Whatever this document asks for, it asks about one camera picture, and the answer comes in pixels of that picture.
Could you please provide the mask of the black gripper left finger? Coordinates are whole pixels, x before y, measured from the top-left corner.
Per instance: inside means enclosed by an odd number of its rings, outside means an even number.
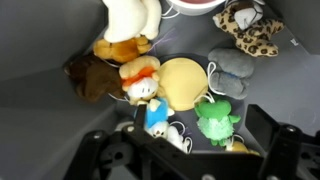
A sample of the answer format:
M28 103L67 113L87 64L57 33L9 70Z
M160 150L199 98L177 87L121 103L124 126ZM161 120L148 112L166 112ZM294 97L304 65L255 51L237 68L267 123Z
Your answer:
M135 112L135 124L143 128L145 124L145 118L146 118L146 112L147 112L147 105L139 105L137 107L137 110Z

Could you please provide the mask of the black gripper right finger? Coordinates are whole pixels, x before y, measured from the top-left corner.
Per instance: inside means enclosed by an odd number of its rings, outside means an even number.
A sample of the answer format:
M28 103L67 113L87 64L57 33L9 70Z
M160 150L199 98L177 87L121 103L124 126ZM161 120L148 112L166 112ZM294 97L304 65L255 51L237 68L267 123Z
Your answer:
M260 145L270 145L279 124L257 104L249 104L245 126Z

